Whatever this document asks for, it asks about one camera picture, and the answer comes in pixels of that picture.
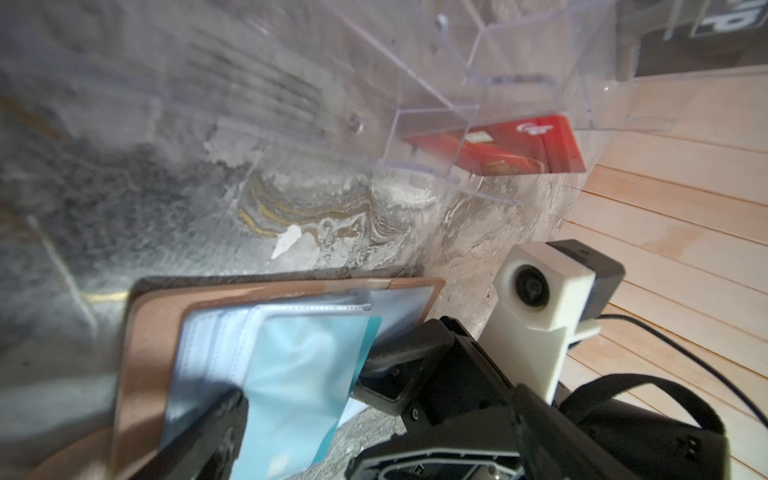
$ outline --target wooden floor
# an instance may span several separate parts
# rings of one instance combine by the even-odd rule
[[[768,75],[698,79],[687,88],[692,98],[675,104],[671,132],[613,136],[559,238],[624,264],[627,276],[607,313],[663,329],[768,412]],[[639,105],[658,107],[671,92],[650,82]],[[603,321],[599,336],[571,352],[562,379],[573,389],[615,372],[691,388],[726,425],[733,478],[768,478],[768,430],[753,413],[630,323]],[[654,386],[621,398],[693,422]]]

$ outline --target black cable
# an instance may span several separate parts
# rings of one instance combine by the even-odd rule
[[[755,416],[765,425],[765,427],[768,429],[768,418],[766,415],[757,407],[757,405],[754,404],[752,400],[750,400],[750,397],[746,396],[744,392],[739,390],[739,387],[735,386],[729,379],[725,377],[722,373],[715,370],[714,367],[712,367],[709,363],[704,362],[699,357],[695,356],[693,353],[689,352],[685,347],[683,347],[681,344],[675,342],[668,336],[664,335],[662,332],[659,332],[652,326],[649,326],[640,320],[628,316],[628,315],[621,315],[619,313],[605,313],[604,315],[600,315],[598,319],[605,319],[605,320],[624,320],[629,323],[633,323],[637,326],[639,326],[641,329],[646,330],[647,332],[650,332],[652,335],[656,336],[658,339],[661,339],[664,341],[667,345],[670,345],[672,348],[677,350],[678,352],[682,353],[689,359],[693,360],[695,363],[697,363],[701,368],[705,369],[709,373],[711,373],[716,379],[720,380],[726,387],[728,387],[731,392],[735,393],[739,399],[741,399],[742,402],[748,407],[750,407],[750,410],[755,414]]]

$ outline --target black strap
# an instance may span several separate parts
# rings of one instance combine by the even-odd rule
[[[696,420],[702,429],[723,435],[725,427],[714,409],[698,395],[686,387],[660,379],[656,376],[639,375],[637,373],[616,373],[606,375],[593,382],[577,388],[560,405],[560,413],[568,417],[576,425],[586,419],[601,403],[614,398],[622,392],[636,386],[651,383],[664,390],[675,399],[690,416]]]

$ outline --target red card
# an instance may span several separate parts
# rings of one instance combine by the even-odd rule
[[[483,177],[586,171],[564,115],[474,127],[466,136],[464,131],[446,131],[405,140],[437,155],[452,157],[458,151],[456,166]]]

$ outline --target camera lens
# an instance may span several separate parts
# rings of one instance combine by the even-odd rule
[[[549,301],[549,286],[544,274],[535,266],[525,265],[515,278],[515,291],[528,306],[543,306]]]

